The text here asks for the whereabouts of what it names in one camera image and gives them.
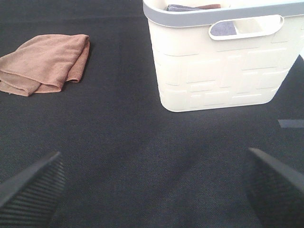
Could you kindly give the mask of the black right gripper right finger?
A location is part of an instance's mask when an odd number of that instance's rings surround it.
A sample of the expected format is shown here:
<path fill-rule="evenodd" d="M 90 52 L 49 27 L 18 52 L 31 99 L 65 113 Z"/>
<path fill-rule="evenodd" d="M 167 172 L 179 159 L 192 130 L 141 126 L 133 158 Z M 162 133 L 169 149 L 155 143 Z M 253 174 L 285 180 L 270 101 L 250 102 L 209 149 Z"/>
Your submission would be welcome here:
<path fill-rule="evenodd" d="M 304 226 L 304 176 L 262 150 L 249 148 L 244 189 L 264 228 Z"/>

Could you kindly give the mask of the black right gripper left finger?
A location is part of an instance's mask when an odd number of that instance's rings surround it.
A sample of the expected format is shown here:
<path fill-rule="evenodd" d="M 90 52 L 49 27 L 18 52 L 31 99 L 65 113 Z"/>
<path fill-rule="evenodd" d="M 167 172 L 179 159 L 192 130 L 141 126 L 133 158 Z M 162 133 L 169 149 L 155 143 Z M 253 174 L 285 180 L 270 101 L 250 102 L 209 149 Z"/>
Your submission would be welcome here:
<path fill-rule="evenodd" d="M 0 185 L 0 226 L 48 227 L 65 185 L 62 154 L 45 155 Z"/>

